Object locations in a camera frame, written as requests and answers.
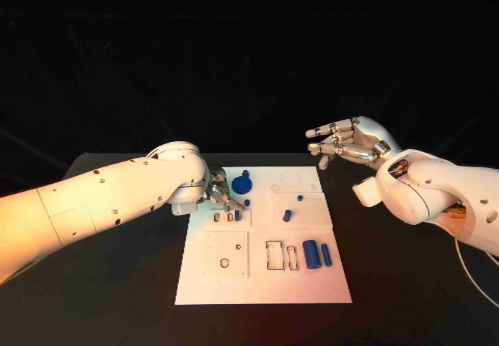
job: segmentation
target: cable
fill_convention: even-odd
[[[480,294],[483,294],[483,296],[488,299],[488,302],[490,302],[490,303],[496,306],[496,308],[499,309],[499,304],[497,304],[497,303],[493,301],[493,299],[486,295],[486,293],[483,292],[483,290],[481,290],[478,284],[477,284],[477,283],[474,282],[474,280],[473,280],[471,274],[470,274],[470,272],[467,271],[467,268],[465,268],[463,256],[460,255],[460,245],[457,244],[457,239],[454,239],[454,241],[455,241],[457,256],[460,257],[460,264],[463,265],[463,269],[464,269],[464,272],[465,272],[465,274],[467,274],[467,277],[468,277],[470,281],[473,282],[474,287],[475,287],[477,290],[480,291]]]
[[[488,252],[486,252],[486,255],[491,259],[491,262],[499,266],[499,261],[493,258],[493,255]]]

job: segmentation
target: shape sorting board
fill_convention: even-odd
[[[240,204],[251,201],[240,221],[227,221],[222,205],[209,202],[190,215],[174,304],[350,303],[315,168],[227,167],[229,186],[243,169],[252,189],[243,195],[230,189]],[[284,222],[287,209],[292,214]],[[308,239],[320,256],[327,244],[331,267],[321,258],[321,267],[307,269],[301,243]]]

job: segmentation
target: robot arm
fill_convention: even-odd
[[[64,245],[164,203],[171,204],[173,215],[196,212],[197,203],[222,183],[214,181],[197,147],[173,142],[147,157],[0,198],[0,283]],[[217,197],[216,201],[243,210],[229,198],[229,190]]]
[[[305,136],[331,134],[308,144],[323,154],[318,168],[334,155],[376,170],[375,177],[353,186],[363,206],[383,202],[403,222],[439,226],[461,242],[499,256],[499,173],[460,167],[416,150],[401,151],[386,129],[357,117],[308,130]]]

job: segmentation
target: blue object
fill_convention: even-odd
[[[289,209],[284,212],[284,218],[282,218],[282,220],[285,221],[285,222],[288,222],[288,219],[291,218],[291,211],[289,211]]]
[[[249,180],[249,172],[246,170],[242,171],[242,175],[236,178],[233,178],[232,181],[232,191],[239,194],[243,195],[245,193],[249,192],[252,187],[252,183]]]
[[[320,268],[320,258],[318,258],[318,250],[317,243],[314,240],[305,240],[302,242],[302,252],[304,252],[304,260],[307,261],[307,268],[317,269]]]
[[[321,256],[324,257],[324,266],[330,267],[333,263],[330,262],[330,251],[327,249],[327,244],[320,245]]]

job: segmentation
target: black table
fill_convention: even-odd
[[[83,154],[66,177],[138,156]],[[203,157],[226,167],[317,162],[307,154]],[[0,287],[0,343],[497,345],[499,311],[463,273],[451,237],[402,223],[383,205],[359,204],[351,186],[372,174],[340,159],[318,172],[351,304],[174,306],[187,216],[165,205],[70,244]]]

